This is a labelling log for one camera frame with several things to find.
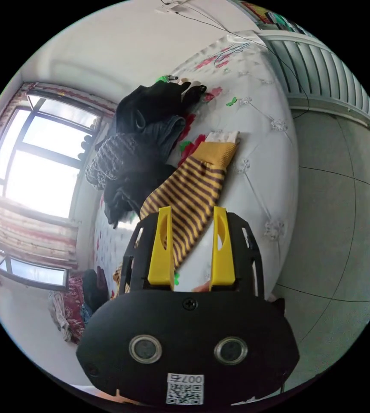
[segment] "window frame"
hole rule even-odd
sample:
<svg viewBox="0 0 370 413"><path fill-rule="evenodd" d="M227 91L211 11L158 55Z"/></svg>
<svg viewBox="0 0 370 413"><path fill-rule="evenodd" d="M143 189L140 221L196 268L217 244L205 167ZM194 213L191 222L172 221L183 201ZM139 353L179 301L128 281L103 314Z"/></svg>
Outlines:
<svg viewBox="0 0 370 413"><path fill-rule="evenodd" d="M36 105L34 105L34 106L32 105L32 103L30 101L30 96L36 96L36 97L40 98L39 101L36 103ZM12 149L12 152L10 154L10 158L9 158L9 161L8 161L8 164L7 164L6 175L5 175L4 179L0 178L0 185L3 186L2 196L3 197L6 196L6 189L7 189L7 183L8 183L8 180L9 180L10 170L12 168L12 163L13 163L13 160L14 160L14 157L15 157L15 154L16 154L17 151L23 151L23 152L30 153L30 154L33 154L33 155L36 155L36 156L39 156L39 157L42 157L42 158L45 158L45 159L52 160L54 162L58 162L58 163L61 163L61 164L64 164L64 165L68 165L68 166L71 166L73 168L78 169L78 171L79 171L78 172L78 177L77 177L77 180L76 180L76 184L75 184L74 189L73 189L73 196L72 196L72 201L71 201L71 204L70 204L69 216L67 218L64 218L65 220L73 219L74 214L75 214L75 209L76 209L76 200L77 200L77 197L78 197L79 191L80 191L80 186L81 186L80 184L81 184L81 180L83 179L83 171L85 170L86 164L89 160L89 153L90 152L87 153L87 156L82 161L82 160L79 160L79 159L74 159L74 158L69 157L67 155L62 155L62 154L50 151L48 149L40 148L38 146L25 143L25 142L23 142L23 139L26 136L26 133L27 133L31 123L35 119L35 117L41 117L43 119L51 120L53 122L58 122L60 124L75 128L75 129L80 130L82 132L85 132L87 135L91 135L92 138L93 138L93 141L95 142L96 139L97 139L97 136L100 132L100 129L101 129L101 124L102 124L102 121L103 121L103 118L104 118L104 114L101 111L99 111L98 109L96 109L96 108L94 108L90 105L74 101L71 98L68 98L66 96L58 96L56 94L52 94L52 93L49 93L49 92L44 92L44 91L34 91L33 92L32 91L32 92L27 94L26 98L27 98L26 102L23 102L21 105L17 105L15 107L12 115L10 116L10 118L9 118L7 124L6 124L6 127L3 130L3 133L2 133L2 136L1 136L1 139L0 139L0 150L1 150L1 147L4 143L5 138L6 138L6 134L8 133L8 131L11 127L11 124L12 124L15 116L17 115L18 111L24 110L24 111L30 112L29 116L27 117L26 121L24 122L24 124L23 124L23 126L22 126L22 128L21 128L21 130L18 134L16 142L14 143L14 146L13 146L13 149ZM97 120L94 124L94 127L93 128L88 128L88 127L85 127L85 126L80 125L78 123L72 122L70 120L67 120L67 119L64 119L64 118L61 118L61 117L58 117L58 116L55 116L55 115L50 115L50 114L42 112L40 109L41 109L42 105L44 104L44 102L47 99L73 106L77 109L84 110L86 112L91 113L92 115L97 116ZM53 215L47 215L47 214L42 214L42 213L40 213L40 214L42 216L48 216L48 217L54 218L54 219L62 219L62 217L56 217L56 216L53 216Z"/></svg>
<svg viewBox="0 0 370 413"><path fill-rule="evenodd" d="M40 264L35 264L30 261L25 261L23 259L16 258L10 254L6 254L4 251L0 249L0 256L3 258L0 260L0 265L2 264L3 261L6 261L6 268L7 271L4 271L0 268L0 275L3 277L6 277L12 281L18 282L20 284L26 285L28 287L34 287L34 288L41 288L43 290L50 290L50 291L62 291L66 292L69 289L69 277L70 277L70 271L66 268L60 268L60 267L50 267L47 265L40 265ZM33 281L29 280L27 278L20 277L18 275L13 274L12 271L12 264L11 264L11 259L14 259L16 261L20 261L24 264L32 265L34 267L40 267L40 268L48 268L48 269L54 269L54 270L63 270L64 271L64 283L62 285L57 285L57 284L48 284L48 283L43 283L39 281Z"/></svg>

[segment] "tiled floor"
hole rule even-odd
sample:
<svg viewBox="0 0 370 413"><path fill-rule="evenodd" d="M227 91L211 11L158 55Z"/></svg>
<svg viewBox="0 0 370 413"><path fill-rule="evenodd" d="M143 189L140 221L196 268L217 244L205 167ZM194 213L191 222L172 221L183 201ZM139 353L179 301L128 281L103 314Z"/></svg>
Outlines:
<svg viewBox="0 0 370 413"><path fill-rule="evenodd" d="M301 359L285 390L341 358L370 320L370 131L311 112L295 127L297 221L274 294Z"/></svg>

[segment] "gray cloth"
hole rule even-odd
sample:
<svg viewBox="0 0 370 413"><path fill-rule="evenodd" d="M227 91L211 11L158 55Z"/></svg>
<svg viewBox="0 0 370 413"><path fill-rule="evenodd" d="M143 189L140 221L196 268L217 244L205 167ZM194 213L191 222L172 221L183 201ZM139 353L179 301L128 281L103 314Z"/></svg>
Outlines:
<svg viewBox="0 0 370 413"><path fill-rule="evenodd" d="M151 123L143 132L117 133L115 117L107 138L86 168L87 182L103 190L108 180L115 180L130 170L142 170L145 164L165 163L184 128L182 117L171 116Z"/></svg>
<svg viewBox="0 0 370 413"><path fill-rule="evenodd" d="M109 179L134 170L148 161L160 160L156 142L140 133L116 133L108 136L87 166L87 182L103 190Z"/></svg>
<svg viewBox="0 0 370 413"><path fill-rule="evenodd" d="M66 320L66 311L64 309L62 293L58 291L49 291L47 308L49 309L50 316L52 317L55 326L61 332L63 339L65 341L70 341L70 325Z"/></svg>
<svg viewBox="0 0 370 413"><path fill-rule="evenodd" d="M151 123L144 129L144 134L153 136L156 140L163 163L168 160L179 135L185 129L185 125L186 121L175 115L160 122Z"/></svg>

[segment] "hand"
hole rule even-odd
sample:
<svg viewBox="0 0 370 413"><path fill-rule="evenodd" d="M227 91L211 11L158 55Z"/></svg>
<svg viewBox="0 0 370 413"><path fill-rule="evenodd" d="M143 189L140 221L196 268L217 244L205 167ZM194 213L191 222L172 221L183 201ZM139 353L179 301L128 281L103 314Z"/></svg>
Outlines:
<svg viewBox="0 0 370 413"><path fill-rule="evenodd" d="M193 293L207 293L209 291L209 284L211 281L207 281L205 284L200 285L192 290Z"/></svg>

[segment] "pile of clothes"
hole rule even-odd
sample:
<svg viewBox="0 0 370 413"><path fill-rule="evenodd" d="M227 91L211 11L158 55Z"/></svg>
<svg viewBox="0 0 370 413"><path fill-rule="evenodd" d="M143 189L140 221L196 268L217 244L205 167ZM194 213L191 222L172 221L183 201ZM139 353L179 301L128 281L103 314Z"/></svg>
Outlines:
<svg viewBox="0 0 370 413"><path fill-rule="evenodd" d="M102 268L87 270L83 274L83 298L84 302L80 307L85 326L89 323L90 317L109 300L109 290L107 288L106 277Z"/></svg>
<svg viewBox="0 0 370 413"><path fill-rule="evenodd" d="M70 274L66 292L49 291L48 309L63 340L79 344L90 317L109 300L103 269Z"/></svg>
<svg viewBox="0 0 370 413"><path fill-rule="evenodd" d="M185 128L185 117L206 92L200 82L139 86L117 106L86 179L104 191L105 214L115 228L127 213L138 215L146 198L175 168L166 161Z"/></svg>

